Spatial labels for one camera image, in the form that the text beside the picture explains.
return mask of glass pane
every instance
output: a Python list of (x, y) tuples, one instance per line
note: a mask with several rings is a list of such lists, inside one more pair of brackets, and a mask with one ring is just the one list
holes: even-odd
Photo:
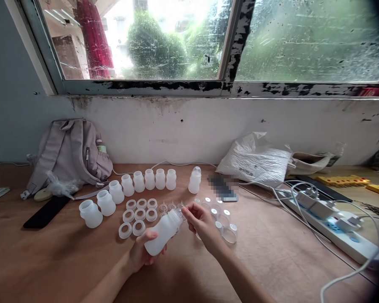
[(237, 81), (379, 80), (379, 20), (369, 0), (260, 0)]
[(39, 2), (67, 80), (217, 77), (232, 0)]

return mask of backpack zipper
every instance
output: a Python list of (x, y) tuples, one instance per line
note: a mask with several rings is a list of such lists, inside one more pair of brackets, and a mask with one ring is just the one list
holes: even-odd
[(91, 167), (90, 167), (90, 148), (87, 147), (85, 149), (85, 167), (87, 168), (87, 170), (90, 172), (91, 171)]

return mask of window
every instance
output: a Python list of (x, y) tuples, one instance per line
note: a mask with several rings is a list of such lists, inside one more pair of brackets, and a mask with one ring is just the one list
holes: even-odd
[(19, 1), (57, 94), (379, 94), (370, 0)]

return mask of backpack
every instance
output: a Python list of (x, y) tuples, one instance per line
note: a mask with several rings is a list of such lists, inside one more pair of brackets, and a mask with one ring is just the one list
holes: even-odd
[(108, 154), (98, 151), (98, 139), (100, 133), (88, 120), (53, 121), (41, 139), (38, 154), (32, 161), (34, 171), (21, 198), (26, 199), (48, 185), (48, 170), (61, 181), (80, 179), (97, 187), (104, 186), (103, 181), (111, 175), (113, 167)]

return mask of hand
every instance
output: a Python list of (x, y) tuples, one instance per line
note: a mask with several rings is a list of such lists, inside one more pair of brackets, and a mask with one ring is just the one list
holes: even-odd
[[(157, 256), (151, 256), (147, 252), (144, 244), (148, 241), (156, 239), (158, 233), (156, 231), (150, 231), (150, 229), (146, 229), (144, 233), (137, 237), (135, 244), (129, 251), (129, 263), (131, 266), (132, 273), (136, 273), (139, 269), (142, 268), (143, 265), (152, 265)], [(161, 250), (162, 255), (165, 254), (167, 250), (167, 245)]]
[(219, 230), (215, 226), (215, 219), (205, 208), (198, 203), (191, 202), (181, 209), (182, 214), (188, 220), (189, 230), (199, 237), (206, 249), (214, 256), (221, 249), (224, 242)]

